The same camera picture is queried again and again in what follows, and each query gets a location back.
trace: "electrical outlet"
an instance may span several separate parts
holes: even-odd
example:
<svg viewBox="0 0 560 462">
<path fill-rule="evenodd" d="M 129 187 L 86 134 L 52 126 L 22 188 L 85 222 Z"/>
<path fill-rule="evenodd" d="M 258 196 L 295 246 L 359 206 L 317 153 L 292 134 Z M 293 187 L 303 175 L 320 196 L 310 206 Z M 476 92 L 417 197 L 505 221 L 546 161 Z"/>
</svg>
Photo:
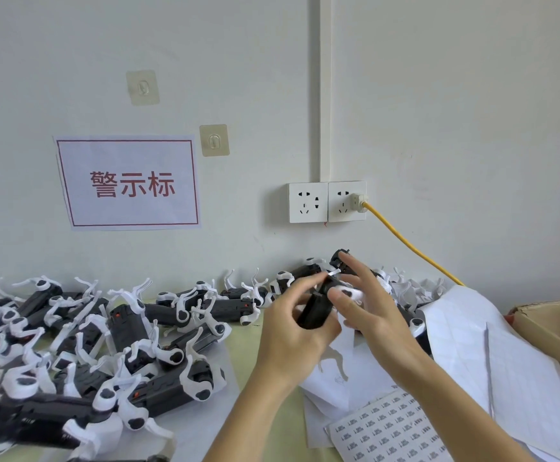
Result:
<svg viewBox="0 0 560 462">
<path fill-rule="evenodd" d="M 326 183 L 289 183 L 289 222 L 327 222 Z"/>
<path fill-rule="evenodd" d="M 329 182 L 327 185 L 327 205 L 329 222 L 348 222 L 365 220 L 366 213 L 354 210 L 351 205 L 352 194 L 367 194 L 366 182 Z"/>
</svg>

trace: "red border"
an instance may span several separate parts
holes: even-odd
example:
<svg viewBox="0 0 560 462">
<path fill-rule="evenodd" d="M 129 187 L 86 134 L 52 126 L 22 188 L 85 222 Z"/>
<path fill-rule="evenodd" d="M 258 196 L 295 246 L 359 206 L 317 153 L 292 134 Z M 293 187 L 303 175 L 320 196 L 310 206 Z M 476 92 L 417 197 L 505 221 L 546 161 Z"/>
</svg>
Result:
<svg viewBox="0 0 560 462">
<path fill-rule="evenodd" d="M 71 222 L 74 227 L 145 227 L 147 225 L 198 225 L 199 224 L 199 206 L 197 202 L 197 181 L 194 174 L 194 150 L 192 149 L 192 139 L 59 139 L 55 141 L 58 145 L 58 157 L 60 158 L 60 171 L 64 181 L 64 189 L 66 190 L 66 201 L 68 202 L 68 211 L 71 214 Z M 68 194 L 68 186 L 66 184 L 66 176 L 64 175 L 64 165 L 62 162 L 62 152 L 60 149 L 61 142 L 189 142 L 190 143 L 190 161 L 192 162 L 192 185 L 194 187 L 194 211 L 197 216 L 196 222 L 187 224 L 75 224 L 72 216 L 71 198 Z"/>
</svg>

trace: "pile of devices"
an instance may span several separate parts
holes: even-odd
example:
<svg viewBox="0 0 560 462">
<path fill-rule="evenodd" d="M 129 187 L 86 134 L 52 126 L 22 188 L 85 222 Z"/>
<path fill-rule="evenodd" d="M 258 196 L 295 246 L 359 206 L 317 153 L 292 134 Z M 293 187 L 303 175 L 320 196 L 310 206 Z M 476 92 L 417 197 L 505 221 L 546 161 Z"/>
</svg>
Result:
<svg viewBox="0 0 560 462">
<path fill-rule="evenodd" d="M 254 322 L 293 281 L 321 271 L 328 277 L 301 313 L 302 327 L 324 323 L 332 310 L 330 287 L 364 300 L 361 291 L 337 278 L 352 273 L 339 251 L 344 250 L 330 263 L 309 258 L 270 283 L 258 282 L 255 274 L 252 286 L 235 287 L 230 271 L 222 291 L 214 281 L 199 281 L 190 290 L 160 292 L 154 303 L 142 297 L 149 279 L 131 291 L 109 290 L 107 298 L 95 290 L 98 281 L 79 278 L 81 291 L 64 291 L 45 276 L 14 284 L 34 286 L 27 299 L 0 289 L 0 454 L 16 444 L 39 445 L 72 450 L 70 461 L 90 461 L 114 451 L 126 427 L 165 439 L 149 462 L 170 460 L 174 435 L 154 418 L 188 402 L 205 402 L 226 386 L 224 371 L 201 352 L 230 334 L 229 323 Z M 425 323 L 415 312 L 444 293 L 442 284 L 372 272 L 428 351 Z M 161 344 L 171 331 L 177 337 Z"/>
</svg>

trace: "table surface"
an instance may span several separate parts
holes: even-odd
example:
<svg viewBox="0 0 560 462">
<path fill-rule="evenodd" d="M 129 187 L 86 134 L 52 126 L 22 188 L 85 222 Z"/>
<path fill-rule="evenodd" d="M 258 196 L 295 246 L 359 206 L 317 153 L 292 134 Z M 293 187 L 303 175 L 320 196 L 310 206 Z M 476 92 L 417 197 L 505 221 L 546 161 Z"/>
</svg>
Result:
<svg viewBox="0 0 560 462">
<path fill-rule="evenodd" d="M 257 361 L 259 341 L 264 318 L 249 326 L 233 325 L 233 332 L 225 341 L 240 389 L 245 386 Z M 37 462 L 44 448 L 19 446 L 0 456 L 0 462 Z M 306 424 L 303 416 L 303 396 L 296 389 L 286 399 L 271 427 L 264 462 L 341 462 L 335 449 L 308 449 Z"/>
</svg>

